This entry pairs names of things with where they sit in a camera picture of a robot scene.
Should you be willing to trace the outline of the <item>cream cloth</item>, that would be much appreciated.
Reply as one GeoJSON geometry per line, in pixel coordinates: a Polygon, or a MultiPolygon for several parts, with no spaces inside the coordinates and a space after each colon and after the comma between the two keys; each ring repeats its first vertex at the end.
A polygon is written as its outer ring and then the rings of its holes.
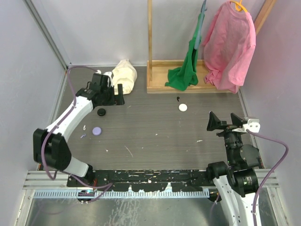
{"type": "Polygon", "coordinates": [[[137,79],[137,71],[128,59],[121,60],[112,70],[112,84],[114,85],[114,93],[118,94],[118,84],[122,84],[123,94],[130,94],[134,88],[137,79]]]}

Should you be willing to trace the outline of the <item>purple earbud charging case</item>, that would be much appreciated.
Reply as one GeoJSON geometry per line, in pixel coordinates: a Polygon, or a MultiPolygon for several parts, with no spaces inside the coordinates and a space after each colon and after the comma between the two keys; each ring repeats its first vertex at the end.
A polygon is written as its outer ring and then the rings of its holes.
{"type": "Polygon", "coordinates": [[[99,136],[102,133],[102,129],[100,127],[94,127],[92,129],[92,133],[93,133],[94,136],[99,136]]]}

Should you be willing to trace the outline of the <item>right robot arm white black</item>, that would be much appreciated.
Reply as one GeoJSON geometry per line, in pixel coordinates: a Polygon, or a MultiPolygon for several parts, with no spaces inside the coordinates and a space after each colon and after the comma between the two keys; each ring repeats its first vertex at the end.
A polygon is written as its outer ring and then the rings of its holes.
{"type": "Polygon", "coordinates": [[[218,130],[224,139],[227,162],[208,164],[207,182],[218,189],[221,206],[230,226],[260,226],[259,207],[254,198],[259,188],[255,168],[260,166],[258,148],[243,144],[242,134],[258,133],[258,119],[242,119],[231,113],[232,123],[220,120],[209,113],[208,131],[218,130]]]}

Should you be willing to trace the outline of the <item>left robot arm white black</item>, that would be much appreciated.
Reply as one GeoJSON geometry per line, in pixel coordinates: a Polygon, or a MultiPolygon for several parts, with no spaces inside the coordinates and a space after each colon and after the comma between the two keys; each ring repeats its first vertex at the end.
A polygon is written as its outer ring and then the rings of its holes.
{"type": "Polygon", "coordinates": [[[113,84],[113,72],[93,74],[87,87],[75,93],[75,98],[64,113],[46,129],[33,133],[33,159],[44,167],[77,176],[83,186],[94,182],[93,167],[72,156],[67,141],[79,123],[99,106],[123,105],[122,84],[113,84]]]}

